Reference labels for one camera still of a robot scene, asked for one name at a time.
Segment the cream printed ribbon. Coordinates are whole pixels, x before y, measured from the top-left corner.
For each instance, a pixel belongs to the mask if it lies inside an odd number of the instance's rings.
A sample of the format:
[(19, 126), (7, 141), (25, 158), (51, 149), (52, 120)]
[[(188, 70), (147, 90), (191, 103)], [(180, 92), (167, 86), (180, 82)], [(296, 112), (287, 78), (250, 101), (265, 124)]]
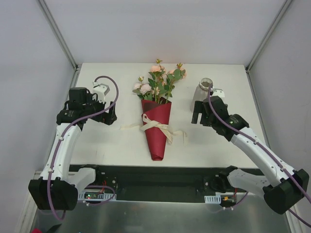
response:
[(172, 127), (169, 126), (168, 124), (162, 124), (158, 121), (150, 120), (146, 114), (142, 115), (142, 121), (143, 123), (145, 123), (144, 125), (138, 124), (138, 123), (134, 123), (130, 125), (123, 125), (120, 127), (120, 130), (127, 130), (130, 128), (139, 127), (140, 130), (145, 132), (148, 129), (157, 128), (165, 135), (166, 141), (169, 144), (173, 143), (173, 136), (180, 136), (180, 135), (183, 136), (184, 146), (186, 146), (189, 142), (188, 135), (185, 131), (182, 131), (182, 130), (174, 131)]

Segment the dark red wrapping paper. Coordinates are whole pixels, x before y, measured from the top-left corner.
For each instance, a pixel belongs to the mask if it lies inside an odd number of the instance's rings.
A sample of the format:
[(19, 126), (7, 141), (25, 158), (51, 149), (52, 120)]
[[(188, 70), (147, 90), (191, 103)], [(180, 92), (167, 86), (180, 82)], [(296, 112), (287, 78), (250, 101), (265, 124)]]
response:
[(161, 161), (164, 158), (167, 142), (168, 124), (172, 103), (165, 98), (160, 103), (151, 100), (141, 100), (142, 106), (142, 130), (145, 132), (147, 144), (153, 161)]

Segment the pink rose stem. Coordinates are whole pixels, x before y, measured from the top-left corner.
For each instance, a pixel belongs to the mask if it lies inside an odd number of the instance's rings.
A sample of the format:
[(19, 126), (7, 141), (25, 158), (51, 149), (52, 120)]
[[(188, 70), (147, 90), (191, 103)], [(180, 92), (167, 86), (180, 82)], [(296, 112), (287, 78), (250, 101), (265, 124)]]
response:
[(152, 88), (152, 95), (155, 102), (160, 103), (161, 97), (167, 93), (164, 82), (164, 75), (166, 74), (165, 67), (161, 65), (162, 60), (156, 59), (156, 65), (152, 66), (149, 74), (151, 78), (149, 85)]
[(144, 77), (139, 76), (138, 82), (134, 84), (132, 92), (136, 94), (141, 100), (157, 101), (159, 89), (157, 83), (153, 78), (148, 78), (148, 82), (144, 83)]
[(169, 71), (166, 74), (166, 81), (164, 85), (164, 90), (165, 90), (165, 98), (166, 98), (166, 103), (169, 101), (169, 98), (172, 98), (172, 91), (175, 89), (175, 83), (185, 79), (187, 76), (186, 70), (183, 68), (183, 64), (179, 63), (176, 65), (176, 69)]

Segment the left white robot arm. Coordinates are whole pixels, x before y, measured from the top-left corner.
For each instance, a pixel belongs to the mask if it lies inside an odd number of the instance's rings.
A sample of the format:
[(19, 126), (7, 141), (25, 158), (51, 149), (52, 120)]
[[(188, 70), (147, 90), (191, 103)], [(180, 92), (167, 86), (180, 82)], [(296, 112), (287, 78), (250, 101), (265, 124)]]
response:
[(74, 175), (69, 175), (73, 150), (80, 136), (86, 116), (91, 120), (111, 125), (117, 120), (114, 103), (105, 107), (105, 97), (110, 88), (95, 84), (92, 91), (85, 87), (69, 90), (69, 99), (56, 117), (56, 134), (48, 161), (38, 179), (30, 180), (29, 192), (39, 210), (71, 211), (78, 195), (89, 185), (99, 188), (103, 178), (94, 166), (82, 166)]

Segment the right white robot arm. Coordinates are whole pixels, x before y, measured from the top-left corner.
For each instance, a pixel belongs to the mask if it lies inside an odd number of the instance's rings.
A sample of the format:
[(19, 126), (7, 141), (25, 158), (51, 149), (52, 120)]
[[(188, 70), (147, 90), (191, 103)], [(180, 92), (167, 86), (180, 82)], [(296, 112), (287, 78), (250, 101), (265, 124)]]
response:
[(217, 192), (240, 188), (263, 198), (276, 213), (283, 214), (307, 194), (309, 174), (296, 170), (276, 156), (259, 140), (249, 124), (238, 114), (229, 114), (227, 104), (218, 96), (196, 101), (192, 114), (193, 124), (211, 127), (218, 135), (238, 147), (258, 167), (262, 175), (254, 175), (235, 166), (221, 171), (210, 183)]

